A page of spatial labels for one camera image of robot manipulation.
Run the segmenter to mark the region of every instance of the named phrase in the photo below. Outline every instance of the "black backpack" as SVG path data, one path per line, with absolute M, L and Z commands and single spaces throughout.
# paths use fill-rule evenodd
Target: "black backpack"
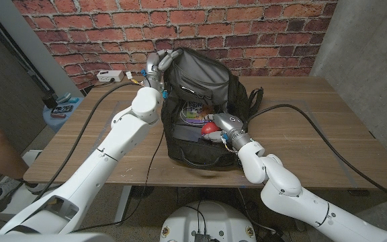
M 235 153 L 222 143 L 201 138 L 202 126 L 184 121 L 187 102 L 213 106 L 215 113 L 225 112 L 245 121 L 257 112 L 263 89 L 252 91 L 247 97 L 239 78 L 217 60 L 212 60 L 190 48 L 173 60 L 164 72 L 164 88 L 168 96 L 161 118 L 167 139 L 168 156 L 198 169 L 240 166 Z

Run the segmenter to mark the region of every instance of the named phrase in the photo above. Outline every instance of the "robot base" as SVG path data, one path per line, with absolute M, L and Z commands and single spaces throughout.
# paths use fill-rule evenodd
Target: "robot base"
M 187 206 L 177 209 L 164 222 L 161 230 L 160 242 L 168 241 L 197 241 L 198 215 L 196 209 L 198 202 L 192 202 Z M 235 208 L 216 201 L 204 200 L 200 203 L 200 212 L 206 220 L 206 234 L 204 236 L 204 220 L 200 216 L 200 233 L 202 240 L 217 239 L 224 241 L 255 242 L 256 236 L 250 221 Z

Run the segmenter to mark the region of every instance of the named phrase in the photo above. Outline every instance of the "red ball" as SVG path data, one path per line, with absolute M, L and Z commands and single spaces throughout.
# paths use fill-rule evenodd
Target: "red ball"
M 221 130 L 214 122 L 209 122 L 206 125 L 204 125 L 201 129 L 201 135 L 210 134 L 214 131 Z

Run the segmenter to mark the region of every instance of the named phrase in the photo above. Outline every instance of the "wooden table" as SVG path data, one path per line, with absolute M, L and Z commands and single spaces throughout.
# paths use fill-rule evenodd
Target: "wooden table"
M 259 109 L 292 104 L 304 110 L 333 146 L 355 167 L 387 188 L 387 151 L 368 132 L 334 89 L 319 77 L 241 77 L 247 92 L 262 86 Z M 71 149 L 95 102 L 110 87 L 93 89 L 71 118 L 54 136 L 26 172 L 29 182 L 47 182 Z M 138 87 L 123 87 L 104 99 L 92 117 L 76 151 L 56 182 L 66 181 L 110 131 L 110 120 L 128 107 Z M 162 123 L 151 129 L 146 140 L 128 153 L 107 182 L 144 185 L 151 157 L 162 134 Z M 306 188 L 374 188 L 331 152 L 311 125 L 296 111 L 279 108 L 252 120 L 249 134 L 266 153 L 277 155 Z M 180 165 L 167 156 L 165 137 L 150 167 L 148 186 L 262 187 L 250 184 L 241 170 L 204 171 Z

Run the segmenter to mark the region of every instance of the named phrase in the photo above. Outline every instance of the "small box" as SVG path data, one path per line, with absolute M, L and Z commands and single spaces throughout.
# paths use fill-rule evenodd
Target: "small box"
M 114 78 L 115 82 L 120 82 L 124 78 L 124 73 L 122 71 L 100 71 L 97 75 L 98 81 L 100 82 L 110 82 Z

